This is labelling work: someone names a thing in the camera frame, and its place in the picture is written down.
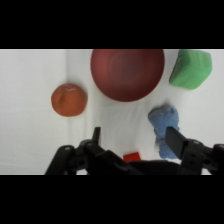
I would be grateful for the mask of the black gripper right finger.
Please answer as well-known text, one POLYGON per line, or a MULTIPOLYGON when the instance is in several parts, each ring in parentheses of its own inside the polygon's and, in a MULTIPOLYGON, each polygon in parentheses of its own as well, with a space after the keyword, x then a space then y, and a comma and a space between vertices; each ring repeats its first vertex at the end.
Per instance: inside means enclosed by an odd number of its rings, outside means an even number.
POLYGON ((188 140, 175 128, 166 129, 165 142, 178 159, 183 157, 188 140))

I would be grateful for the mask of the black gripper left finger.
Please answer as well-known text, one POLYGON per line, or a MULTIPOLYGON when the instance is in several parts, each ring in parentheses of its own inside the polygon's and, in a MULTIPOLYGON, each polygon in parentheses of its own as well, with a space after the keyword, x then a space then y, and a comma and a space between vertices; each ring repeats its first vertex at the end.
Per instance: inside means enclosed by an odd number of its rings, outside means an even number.
POLYGON ((95 127, 92 135, 92 143, 94 145, 100 146, 101 145, 101 128, 95 127))

